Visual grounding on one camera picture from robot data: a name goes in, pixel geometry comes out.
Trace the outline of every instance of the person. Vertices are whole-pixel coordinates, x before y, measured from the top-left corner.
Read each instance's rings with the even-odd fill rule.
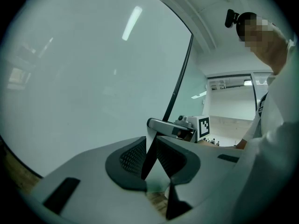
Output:
[[[254,13],[241,14],[236,29],[245,47],[250,48],[259,60],[272,69],[273,73],[267,79],[270,86],[290,60],[295,48],[294,42],[288,41],[273,23]],[[283,123],[280,111],[271,96],[267,93],[261,98],[251,127],[235,148],[244,149],[250,139],[262,137]]]

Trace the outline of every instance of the glass partition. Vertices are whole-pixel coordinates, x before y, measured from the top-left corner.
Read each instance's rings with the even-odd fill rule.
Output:
[[[192,47],[169,122],[177,120],[179,115],[193,116],[201,115],[203,112],[207,77],[199,69],[197,55],[196,49]]]
[[[209,79],[211,86],[210,115],[232,119],[253,120],[255,96],[250,76]]]

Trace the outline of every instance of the ceiling light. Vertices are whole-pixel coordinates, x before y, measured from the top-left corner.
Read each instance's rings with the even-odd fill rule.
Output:
[[[46,49],[48,48],[48,46],[50,45],[50,43],[52,42],[53,37],[48,41],[48,43],[45,45],[45,47],[42,49],[41,53],[38,55],[39,58],[42,57],[42,55],[44,54],[44,52],[46,51]]]
[[[195,95],[195,96],[192,96],[191,98],[192,98],[192,99],[197,99],[197,98],[202,97],[202,96],[204,96],[204,95],[206,95],[206,91],[200,93],[199,96],[198,96],[198,95]]]
[[[252,85],[251,80],[244,80],[244,85]]]
[[[141,12],[142,12],[142,8],[141,7],[136,6],[134,8],[134,10],[133,10],[133,12],[132,12],[132,14],[131,14],[131,16],[129,18],[129,21],[128,21],[127,25],[126,25],[125,31],[123,32],[123,35],[122,35],[122,39],[123,40],[126,41],[129,38],[129,35],[130,35],[130,33],[131,33],[131,31],[132,31],[132,29],[133,29],[133,27],[134,27],[134,25],[135,25],[138,17],[140,16]]]

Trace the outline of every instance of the floor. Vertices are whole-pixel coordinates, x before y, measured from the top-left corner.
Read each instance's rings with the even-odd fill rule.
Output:
[[[146,196],[155,206],[157,211],[159,211],[162,216],[166,217],[168,199],[164,196],[164,192],[147,193]]]
[[[40,178],[24,167],[0,140],[0,158],[5,172],[12,179],[17,189],[29,194]],[[147,193],[146,197],[155,206],[156,210],[166,216],[168,200],[164,192]]]

